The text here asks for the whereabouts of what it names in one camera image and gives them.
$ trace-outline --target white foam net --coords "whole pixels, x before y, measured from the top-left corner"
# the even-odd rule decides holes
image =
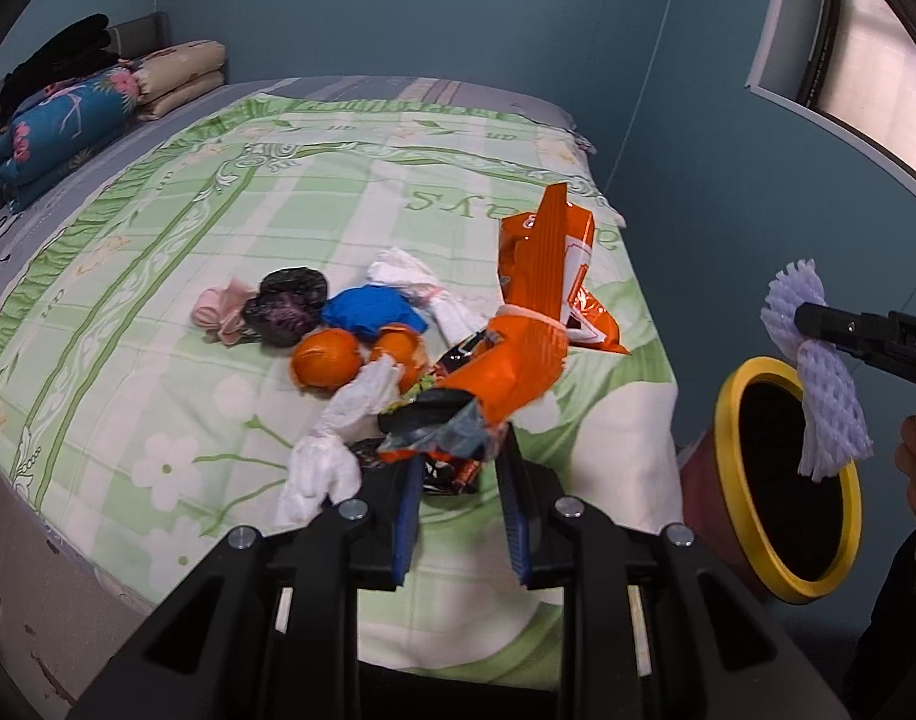
[[[771,282],[761,321],[781,353],[797,367],[804,389],[804,445],[798,472],[819,482],[852,460],[873,453],[854,379],[833,346],[805,338],[795,326],[801,303],[824,302],[813,260],[788,266]]]

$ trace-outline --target white plastic bag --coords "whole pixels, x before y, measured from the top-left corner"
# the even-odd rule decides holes
[[[275,524],[303,528],[322,510],[325,496],[335,504],[354,498],[361,470],[344,444],[373,432],[378,413],[399,397],[401,373],[401,365],[382,355],[335,392],[315,426],[291,451]]]
[[[394,287],[412,303],[427,308],[448,346],[464,341],[488,324],[486,317],[445,290],[432,269],[401,248],[380,252],[368,266],[368,281]]]

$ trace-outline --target chip bag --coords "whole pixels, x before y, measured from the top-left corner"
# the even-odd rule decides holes
[[[498,239],[498,279],[504,300],[513,301],[515,260],[519,245],[527,242],[534,214],[515,214],[501,220]],[[564,282],[560,321],[571,346],[585,346],[605,352],[629,354],[621,346],[621,329],[614,317],[584,288],[584,276],[591,262],[594,216],[589,210],[568,203],[567,236],[564,249]]]
[[[554,386],[567,357],[565,325],[558,320],[562,287],[579,284],[584,258],[572,258],[566,273],[567,186],[550,186],[531,223],[527,245],[515,252],[515,277],[507,298],[485,327],[483,338],[459,352],[459,367],[413,401],[382,413],[378,425],[388,434],[378,449],[386,463],[426,456],[461,464],[451,474],[477,473],[468,461],[493,458],[510,416]]]
[[[440,360],[432,365],[421,378],[405,391],[401,398],[384,412],[378,415],[378,427],[383,433],[392,432],[392,421],[389,415],[392,415],[398,409],[409,405],[418,398],[424,391],[435,388],[442,380],[445,380],[450,374],[454,373],[462,365],[467,364],[474,358],[475,351],[483,348],[485,342],[486,330],[479,330],[471,336],[468,336],[461,343],[457,343],[442,354]],[[374,456],[376,463],[384,464],[384,461],[378,460],[378,446],[374,447]],[[482,466],[482,461],[475,458],[459,459],[458,461],[436,460],[431,455],[426,455],[424,459],[424,477],[422,481],[423,490],[429,495],[462,495],[467,493],[477,493],[477,477]]]

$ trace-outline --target black cloth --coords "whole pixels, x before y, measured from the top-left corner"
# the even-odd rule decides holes
[[[855,720],[872,720],[916,661],[915,547],[916,531],[894,556],[845,676],[843,699]]]
[[[91,76],[118,61],[104,50],[111,42],[107,16],[95,13],[66,26],[30,59],[5,76],[0,93],[0,125],[7,124],[18,105],[50,83]]]

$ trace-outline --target beige pillow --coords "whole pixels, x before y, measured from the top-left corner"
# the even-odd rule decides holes
[[[194,40],[150,53],[134,71],[134,80],[141,91],[138,103],[149,103],[221,65],[224,65],[224,46],[213,40]]]
[[[138,108],[138,119],[142,122],[152,122],[154,119],[160,119],[166,113],[173,111],[178,105],[190,103],[195,98],[217,89],[224,84],[224,73],[220,70],[206,73],[199,79],[188,81],[181,84],[177,89],[167,92],[156,100],[142,105]]]

